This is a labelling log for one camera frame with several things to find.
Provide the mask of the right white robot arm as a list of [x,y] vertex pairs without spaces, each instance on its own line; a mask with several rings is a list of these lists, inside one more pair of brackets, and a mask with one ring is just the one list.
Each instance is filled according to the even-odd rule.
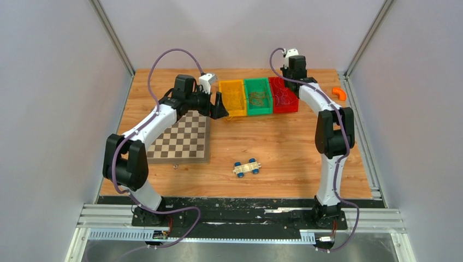
[[306,69],[306,58],[296,49],[284,53],[281,67],[284,85],[317,115],[314,141],[322,159],[321,180],[311,211],[315,227],[328,228],[341,217],[339,187],[342,171],[355,144],[354,116],[329,98]]

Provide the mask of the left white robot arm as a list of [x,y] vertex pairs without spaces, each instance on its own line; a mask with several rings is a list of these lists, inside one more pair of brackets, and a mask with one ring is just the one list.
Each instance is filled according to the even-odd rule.
[[229,115],[221,92],[217,92],[215,102],[211,102],[211,86],[216,80],[213,73],[202,74],[198,79],[179,74],[173,88],[139,124],[122,135],[111,134],[106,140],[103,177],[110,180],[119,193],[127,193],[136,205],[147,210],[146,219],[154,226],[165,223],[167,211],[161,207],[162,196],[147,180],[147,151],[166,129],[190,111],[214,120]]

